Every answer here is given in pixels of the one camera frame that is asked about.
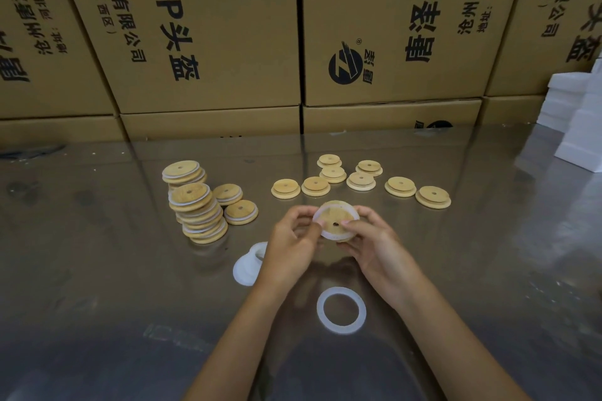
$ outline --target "metal table surface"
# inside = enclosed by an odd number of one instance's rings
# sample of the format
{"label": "metal table surface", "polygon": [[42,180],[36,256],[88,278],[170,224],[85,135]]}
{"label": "metal table surface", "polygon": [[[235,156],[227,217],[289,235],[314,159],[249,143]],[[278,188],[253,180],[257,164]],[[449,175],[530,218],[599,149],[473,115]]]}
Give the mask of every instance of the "metal table surface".
{"label": "metal table surface", "polygon": [[[293,204],[376,209],[494,357],[536,400],[602,394],[602,175],[553,157],[540,126],[98,143],[0,160],[0,399],[177,400],[248,292],[232,267]],[[317,175],[317,158],[381,162],[370,192],[277,200],[275,180]],[[200,161],[236,183],[258,219],[193,246],[161,170]],[[446,189],[431,210],[384,190],[390,176]],[[317,320],[326,288],[357,291],[367,320],[338,336]],[[342,325],[357,307],[326,303]],[[282,306],[255,399],[442,399],[403,322],[328,242]]]}

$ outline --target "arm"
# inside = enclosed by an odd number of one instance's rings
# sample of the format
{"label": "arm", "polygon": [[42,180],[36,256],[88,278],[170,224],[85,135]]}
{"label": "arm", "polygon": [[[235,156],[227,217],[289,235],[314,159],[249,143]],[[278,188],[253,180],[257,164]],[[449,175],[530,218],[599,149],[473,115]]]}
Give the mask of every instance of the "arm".
{"label": "arm", "polygon": [[356,209],[368,222],[342,222],[357,237],[339,246],[357,260],[374,289],[401,316],[447,398],[528,401],[423,275],[393,229],[374,210]]}
{"label": "arm", "polygon": [[[322,231],[319,224],[311,222],[317,209],[292,207],[276,224],[255,285],[184,401],[243,401],[249,397],[274,317],[314,256]],[[298,237],[298,227],[307,225],[305,236]]]}

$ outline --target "brown cardboard box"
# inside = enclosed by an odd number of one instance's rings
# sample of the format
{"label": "brown cardboard box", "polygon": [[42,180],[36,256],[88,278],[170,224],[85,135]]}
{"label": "brown cardboard box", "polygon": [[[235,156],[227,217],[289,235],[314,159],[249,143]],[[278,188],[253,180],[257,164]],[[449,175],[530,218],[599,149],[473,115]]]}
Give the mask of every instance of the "brown cardboard box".
{"label": "brown cardboard box", "polygon": [[545,95],[483,97],[477,125],[537,122]]}
{"label": "brown cardboard box", "polygon": [[124,141],[118,117],[83,116],[0,121],[0,148],[54,143]]}
{"label": "brown cardboard box", "polygon": [[116,113],[71,0],[0,0],[0,119]]}
{"label": "brown cardboard box", "polygon": [[474,98],[378,105],[304,107],[304,129],[305,133],[319,133],[473,126],[480,106],[481,101]]}
{"label": "brown cardboard box", "polygon": [[480,97],[512,1],[304,0],[305,103]]}
{"label": "brown cardboard box", "polygon": [[296,0],[75,0],[122,113],[300,102]]}
{"label": "brown cardboard box", "polygon": [[486,94],[546,93],[553,73],[590,71],[602,0],[516,0]]}
{"label": "brown cardboard box", "polygon": [[299,107],[122,115],[132,141],[299,133]]}

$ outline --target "right hand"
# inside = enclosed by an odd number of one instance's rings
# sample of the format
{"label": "right hand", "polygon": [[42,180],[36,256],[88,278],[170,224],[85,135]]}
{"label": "right hand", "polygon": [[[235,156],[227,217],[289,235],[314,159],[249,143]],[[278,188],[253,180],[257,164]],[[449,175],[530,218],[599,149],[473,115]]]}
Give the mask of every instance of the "right hand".
{"label": "right hand", "polygon": [[357,260],[368,282],[389,306],[399,310],[404,301],[404,287],[420,269],[395,231],[376,211],[365,206],[355,209],[368,222],[342,221],[343,228],[357,236],[337,245]]}

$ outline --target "left hand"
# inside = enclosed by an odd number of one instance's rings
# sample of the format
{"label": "left hand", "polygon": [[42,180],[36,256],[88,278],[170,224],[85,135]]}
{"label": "left hand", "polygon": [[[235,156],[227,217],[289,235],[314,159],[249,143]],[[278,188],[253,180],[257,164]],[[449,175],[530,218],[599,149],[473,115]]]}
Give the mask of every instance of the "left hand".
{"label": "left hand", "polygon": [[[266,289],[284,299],[305,273],[322,233],[321,225],[311,220],[317,210],[315,206],[294,206],[274,226],[255,283],[258,289]],[[303,232],[299,227],[306,226],[308,230],[301,236]]]}

